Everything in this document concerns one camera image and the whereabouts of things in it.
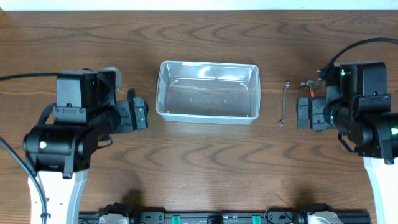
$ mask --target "white wall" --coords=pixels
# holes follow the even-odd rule
[[[398,0],[0,0],[5,11],[398,9]]]

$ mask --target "green light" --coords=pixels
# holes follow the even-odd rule
[[[40,148],[41,148],[41,149],[44,149],[45,147],[47,147],[47,143],[41,141],[41,142],[40,142]]]
[[[398,128],[391,128],[391,134],[393,135],[398,134]]]

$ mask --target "wooden table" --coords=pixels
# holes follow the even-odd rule
[[[123,73],[118,99],[135,88],[149,103],[149,129],[114,135],[113,146],[91,157],[81,211],[113,202],[169,211],[326,202],[368,210],[375,223],[362,157],[346,152],[336,131],[297,130],[295,101],[309,94],[300,81],[316,79],[315,71],[346,45],[398,38],[397,21],[393,11],[7,12],[0,75],[115,66]],[[260,117],[250,126],[165,122],[155,112],[164,60],[257,65]],[[397,99],[396,46],[369,44],[340,59],[367,60],[386,63]],[[279,129],[287,80],[287,122]],[[0,134],[21,156],[23,137],[53,102],[55,78],[0,83]],[[5,150],[0,161],[0,223],[29,223],[27,176]]]

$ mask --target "metal wrench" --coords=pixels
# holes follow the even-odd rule
[[[282,119],[279,121],[279,127],[282,128],[284,126],[284,121],[286,120],[286,92],[287,89],[290,86],[290,82],[285,83],[285,88],[284,88],[284,98],[282,102]]]

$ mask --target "plastic bin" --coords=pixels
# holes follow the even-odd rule
[[[165,61],[156,111],[166,121],[250,124],[260,113],[260,92],[255,65]]]

